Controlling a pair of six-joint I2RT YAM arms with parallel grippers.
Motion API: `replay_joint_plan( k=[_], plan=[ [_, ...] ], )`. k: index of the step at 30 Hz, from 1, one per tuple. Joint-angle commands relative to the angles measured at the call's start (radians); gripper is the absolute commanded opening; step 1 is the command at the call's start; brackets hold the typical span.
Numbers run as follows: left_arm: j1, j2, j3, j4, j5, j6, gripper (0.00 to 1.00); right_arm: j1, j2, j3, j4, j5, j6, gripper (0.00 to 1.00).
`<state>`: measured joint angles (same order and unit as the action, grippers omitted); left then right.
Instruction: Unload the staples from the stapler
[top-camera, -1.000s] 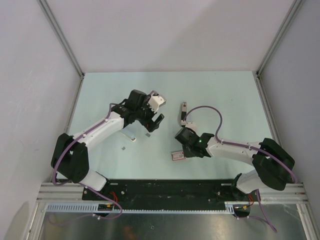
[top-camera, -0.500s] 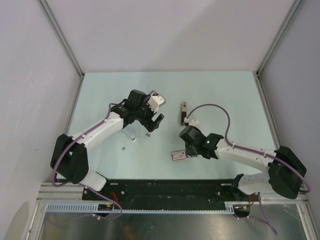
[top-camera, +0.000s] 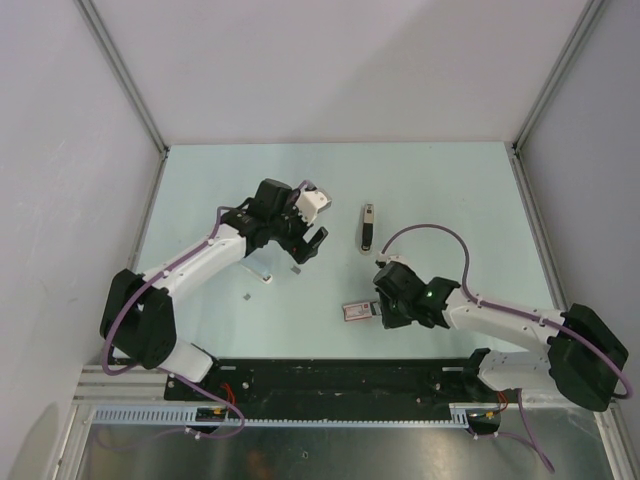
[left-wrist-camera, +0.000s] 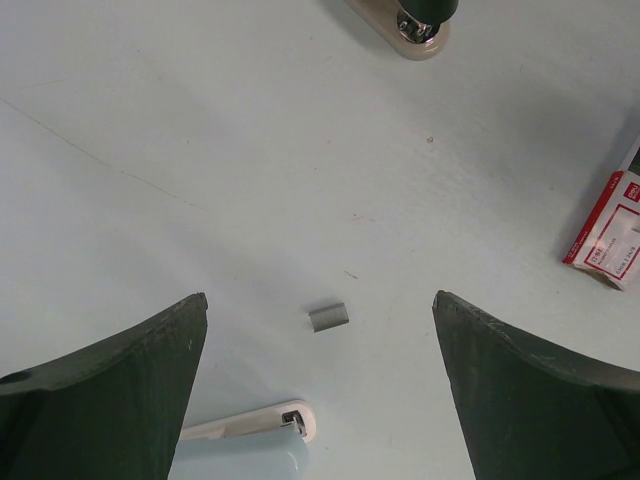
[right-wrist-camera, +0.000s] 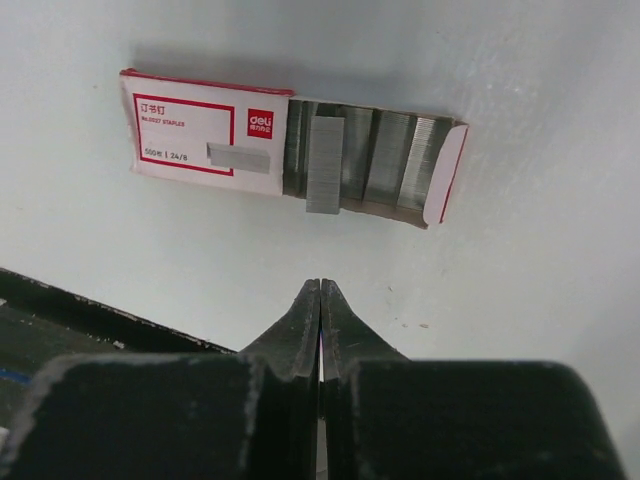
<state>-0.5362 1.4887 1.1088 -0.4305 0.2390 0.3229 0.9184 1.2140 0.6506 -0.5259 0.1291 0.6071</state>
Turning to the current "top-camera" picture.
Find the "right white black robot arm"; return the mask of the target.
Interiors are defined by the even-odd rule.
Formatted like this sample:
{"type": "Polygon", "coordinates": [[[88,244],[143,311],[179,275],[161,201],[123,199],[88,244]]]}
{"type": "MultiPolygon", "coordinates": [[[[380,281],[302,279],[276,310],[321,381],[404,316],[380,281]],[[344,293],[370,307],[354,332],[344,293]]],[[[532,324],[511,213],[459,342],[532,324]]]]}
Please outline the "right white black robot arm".
{"type": "Polygon", "coordinates": [[[557,391],[570,402],[603,412],[617,398],[616,387],[629,352],[591,308],[524,310],[470,295],[454,280],[424,282],[396,259],[378,262],[373,279],[382,324],[412,323],[433,329],[469,330],[518,346],[516,353],[478,350],[461,376],[463,393],[484,401],[495,391],[557,391]]]}

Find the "light blue stapler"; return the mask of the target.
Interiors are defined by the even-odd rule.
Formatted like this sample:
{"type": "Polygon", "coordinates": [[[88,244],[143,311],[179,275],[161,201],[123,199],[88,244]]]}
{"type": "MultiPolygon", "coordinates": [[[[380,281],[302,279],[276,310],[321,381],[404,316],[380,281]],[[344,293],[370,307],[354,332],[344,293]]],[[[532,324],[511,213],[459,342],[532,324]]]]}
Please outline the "light blue stapler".
{"type": "Polygon", "coordinates": [[[271,270],[262,262],[253,259],[252,257],[244,258],[240,264],[247,271],[256,276],[262,283],[270,284],[273,280],[271,270]]]}

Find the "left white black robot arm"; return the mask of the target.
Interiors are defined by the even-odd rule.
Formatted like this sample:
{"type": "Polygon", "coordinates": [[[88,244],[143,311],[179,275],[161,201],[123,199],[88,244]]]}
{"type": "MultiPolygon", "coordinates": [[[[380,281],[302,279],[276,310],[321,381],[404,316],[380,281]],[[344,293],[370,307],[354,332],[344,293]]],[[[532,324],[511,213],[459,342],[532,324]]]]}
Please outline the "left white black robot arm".
{"type": "Polygon", "coordinates": [[[221,387],[221,376],[212,369],[214,359],[179,338],[176,305],[271,241],[297,264],[306,263],[317,255],[328,232],[320,227],[311,239],[304,237],[331,203],[326,192],[307,181],[292,188],[265,179],[239,206],[218,207],[211,232],[173,259],[144,273],[118,272],[100,324],[105,373],[115,375],[108,364],[109,352],[117,349],[135,366],[186,379],[187,389],[199,399],[214,397],[221,387]]]}

